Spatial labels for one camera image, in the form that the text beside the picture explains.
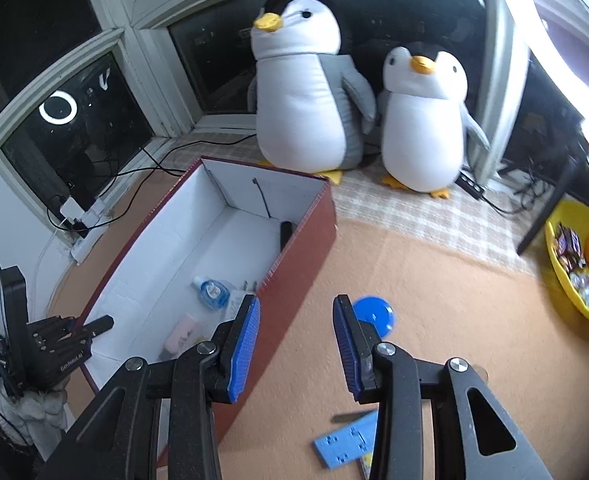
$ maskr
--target yellow foot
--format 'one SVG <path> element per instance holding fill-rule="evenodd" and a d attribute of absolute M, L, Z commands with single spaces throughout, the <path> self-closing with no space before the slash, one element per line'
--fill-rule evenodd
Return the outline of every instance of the yellow foot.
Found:
<path fill-rule="evenodd" d="M 268 168 L 274 168 L 274 164 L 268 162 L 267 160 L 262 160 L 259 162 L 261 166 L 266 166 Z M 329 170 L 329 171 L 320 171 L 319 173 L 315 173 L 319 176 L 324 176 L 328 178 L 332 184 L 338 186 L 341 184 L 341 178 L 343 177 L 343 170 Z"/>
<path fill-rule="evenodd" d="M 450 198 L 450 190 L 447 187 L 437 189 L 436 191 L 431 191 L 430 196 L 432 198 Z"/>
<path fill-rule="evenodd" d="M 408 186 L 406 186 L 405 184 L 401 184 L 396 178 L 391 176 L 391 174 L 389 173 L 381 179 L 381 183 L 385 184 L 386 186 L 390 186 L 392 189 L 409 189 Z"/>

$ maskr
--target yellow bowl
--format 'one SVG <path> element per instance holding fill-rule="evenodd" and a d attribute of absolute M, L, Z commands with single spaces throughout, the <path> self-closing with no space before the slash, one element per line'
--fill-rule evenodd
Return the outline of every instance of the yellow bowl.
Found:
<path fill-rule="evenodd" d="M 557 274 L 559 282 L 565 293 L 570 298 L 575 307 L 589 319 L 589 308 L 585 306 L 585 302 L 578 295 L 577 290 L 570 283 L 570 278 L 567 272 L 563 270 L 556 254 L 552 242 L 554 241 L 554 229 L 556 225 L 561 222 L 564 226 L 571 227 L 577 232 L 581 244 L 584 244 L 589 236 L 589 207 L 575 202 L 574 200 L 562 200 L 555 207 L 552 214 L 549 216 L 548 221 L 545 224 L 545 241 L 548 246 L 549 259 L 554 267 L 554 272 Z"/>

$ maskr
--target penguin beak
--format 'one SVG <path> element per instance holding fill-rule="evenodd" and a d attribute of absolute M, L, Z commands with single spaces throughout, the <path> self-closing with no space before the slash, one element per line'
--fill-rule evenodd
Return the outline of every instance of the penguin beak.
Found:
<path fill-rule="evenodd" d="M 284 19 L 274 12 L 266 12 L 263 16 L 255 20 L 254 25 L 258 30 L 274 32 L 284 26 Z"/>
<path fill-rule="evenodd" d="M 431 74 L 436 69 L 436 63 L 429 57 L 412 56 L 410 59 L 410 68 L 420 74 Z"/>

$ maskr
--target penguin plush toy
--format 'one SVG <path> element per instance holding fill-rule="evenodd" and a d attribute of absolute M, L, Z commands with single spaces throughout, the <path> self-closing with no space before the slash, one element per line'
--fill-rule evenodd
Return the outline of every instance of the penguin plush toy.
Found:
<path fill-rule="evenodd" d="M 440 47 L 412 43 L 391 50 L 383 67 L 381 155 L 385 184 L 448 198 L 461 171 L 466 132 L 489 142 L 465 106 L 468 79 Z"/>
<path fill-rule="evenodd" d="M 267 0 L 251 32 L 257 75 L 248 110 L 257 113 L 263 156 L 279 168 L 321 173 L 355 168 L 376 100 L 349 54 L 328 0 Z"/>

